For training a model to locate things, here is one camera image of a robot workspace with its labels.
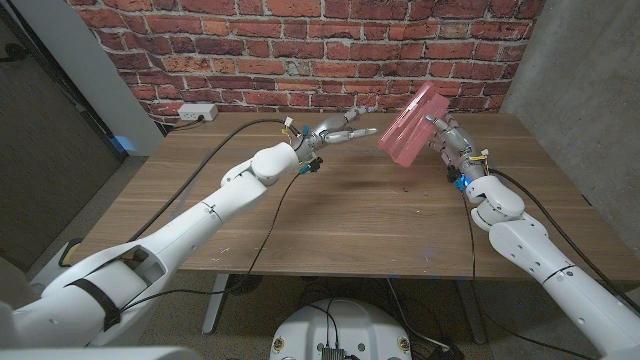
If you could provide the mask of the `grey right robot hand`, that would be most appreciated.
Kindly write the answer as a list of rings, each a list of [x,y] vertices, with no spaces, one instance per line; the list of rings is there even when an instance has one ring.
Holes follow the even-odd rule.
[[[480,159],[480,150],[471,136],[449,114],[443,118],[426,115],[424,119],[435,127],[427,145],[441,155],[447,166],[447,180],[468,186],[474,180],[488,174],[488,165]]]

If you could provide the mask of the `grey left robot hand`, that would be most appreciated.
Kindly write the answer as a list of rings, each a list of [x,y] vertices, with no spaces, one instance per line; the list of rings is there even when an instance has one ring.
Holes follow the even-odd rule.
[[[317,157],[318,151],[329,145],[337,145],[376,134],[378,132],[376,128],[355,129],[349,126],[358,117],[369,112],[371,109],[360,106],[354,107],[344,114],[324,119],[292,144],[298,161],[300,163],[312,161]]]

